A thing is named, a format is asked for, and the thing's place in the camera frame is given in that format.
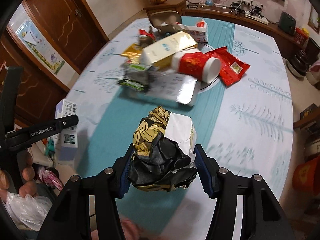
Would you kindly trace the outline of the person left hand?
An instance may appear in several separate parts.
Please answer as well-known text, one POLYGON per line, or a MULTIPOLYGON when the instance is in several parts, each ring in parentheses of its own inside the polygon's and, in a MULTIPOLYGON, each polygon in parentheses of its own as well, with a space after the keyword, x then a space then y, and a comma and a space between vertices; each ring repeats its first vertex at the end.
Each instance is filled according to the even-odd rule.
MULTIPOLYGON (((21 197, 30 195, 33 197, 38 196, 37 185, 35 183, 35 171, 32 167, 33 158, 27 151, 18 154, 18 162, 20 167, 23 167, 21 171, 21 176, 23 178, 24 184, 20 187, 18 193, 21 197)), ((1 200, 6 202, 8 189, 10 187, 10 180, 7 172, 1 171, 1 200)))

